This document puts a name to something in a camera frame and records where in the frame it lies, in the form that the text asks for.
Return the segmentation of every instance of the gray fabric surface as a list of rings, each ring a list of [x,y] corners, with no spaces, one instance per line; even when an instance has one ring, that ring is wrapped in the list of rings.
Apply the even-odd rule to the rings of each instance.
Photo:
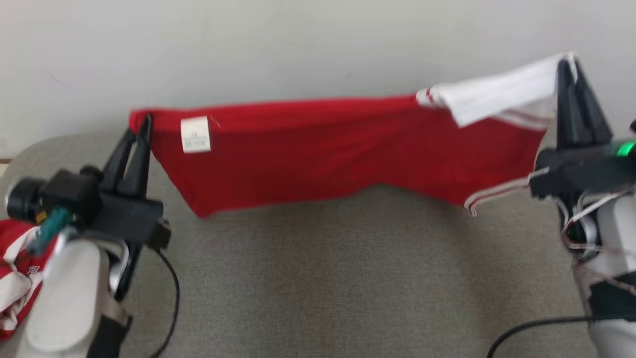
[[[37,144],[9,165],[0,194],[20,176],[102,166],[119,136]],[[527,194],[481,206],[477,218],[372,187],[202,220],[153,160],[149,196],[165,203],[173,230],[167,256],[181,281],[165,357],[484,357],[513,325],[582,313],[556,209]],[[125,300],[135,320],[123,357],[146,357],[159,346],[173,304],[169,272],[145,251]],[[18,339],[0,356],[12,356]],[[576,324],[519,334],[498,357],[593,352],[585,325]]]

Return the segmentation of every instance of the red garment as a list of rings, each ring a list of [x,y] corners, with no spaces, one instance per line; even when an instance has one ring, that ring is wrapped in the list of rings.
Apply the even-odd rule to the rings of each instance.
[[[28,256],[33,225],[0,220],[0,340],[11,338],[31,310],[40,289],[42,272],[55,246],[40,257]]]
[[[140,110],[130,128],[138,131],[148,113],[153,153],[199,217],[331,199],[378,183],[472,209],[526,186],[547,126],[507,112],[507,120],[459,128],[449,110],[415,96]],[[181,121],[199,116],[207,117],[211,150],[184,153]]]

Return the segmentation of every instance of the black cable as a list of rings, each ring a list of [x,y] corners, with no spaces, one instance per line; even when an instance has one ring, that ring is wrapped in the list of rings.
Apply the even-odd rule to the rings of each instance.
[[[152,353],[152,355],[150,355],[151,358],[159,357],[163,353],[163,351],[166,349],[166,347],[168,347],[168,343],[170,343],[170,339],[172,338],[172,334],[174,333],[174,328],[177,324],[177,316],[179,315],[179,298],[181,297],[181,288],[179,286],[179,279],[177,278],[177,273],[174,271],[174,268],[170,264],[170,261],[168,261],[168,258],[166,258],[166,256],[164,256],[164,254],[161,251],[155,250],[155,252],[157,253],[157,255],[159,255],[159,257],[161,257],[161,260],[166,265],[166,267],[168,267],[168,270],[170,270],[170,273],[172,274],[172,278],[174,279],[175,298],[174,298],[174,313],[172,314],[172,323],[170,323],[170,330],[168,331],[168,335],[165,337],[163,344],[161,344],[159,349],[157,349],[154,353]]]
[[[555,318],[555,319],[542,319],[542,320],[533,320],[530,322],[526,322],[524,324],[520,324],[519,326],[516,326],[510,330],[508,330],[507,332],[505,332],[504,334],[500,335],[499,338],[497,338],[497,340],[495,341],[495,343],[492,344],[492,346],[490,346],[490,349],[488,350],[488,358],[493,358],[495,351],[497,350],[497,348],[499,348],[499,346],[501,345],[501,343],[504,343],[504,341],[508,338],[510,338],[512,335],[519,333],[521,331],[524,331],[528,328],[533,328],[533,327],[539,327],[539,326],[546,326],[548,324],[564,324],[564,323],[576,323],[576,322],[599,322],[599,321],[603,321],[603,320],[617,320],[617,319],[625,319],[625,320],[636,320],[636,314],[630,314],[630,315],[625,315],[625,314],[615,314],[615,315],[594,315],[594,316],[578,316],[578,317],[559,317],[559,318]]]

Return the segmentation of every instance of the green light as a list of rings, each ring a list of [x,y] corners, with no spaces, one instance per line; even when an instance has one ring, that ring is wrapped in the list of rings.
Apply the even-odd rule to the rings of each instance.
[[[624,143],[623,145],[621,145],[620,148],[618,148],[618,152],[616,152],[616,156],[617,157],[626,157],[631,151],[632,148],[636,145],[636,142],[631,141],[628,143]]]

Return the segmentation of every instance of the red and white garment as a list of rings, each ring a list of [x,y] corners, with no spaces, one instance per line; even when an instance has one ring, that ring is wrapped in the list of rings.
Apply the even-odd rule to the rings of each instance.
[[[152,114],[153,153],[200,217],[377,183],[474,213],[527,186],[566,56],[405,96],[139,110],[130,128]]]
[[[26,254],[26,246],[37,227],[17,220],[0,220],[0,340],[11,338],[31,310],[38,295],[46,260],[44,255]]]

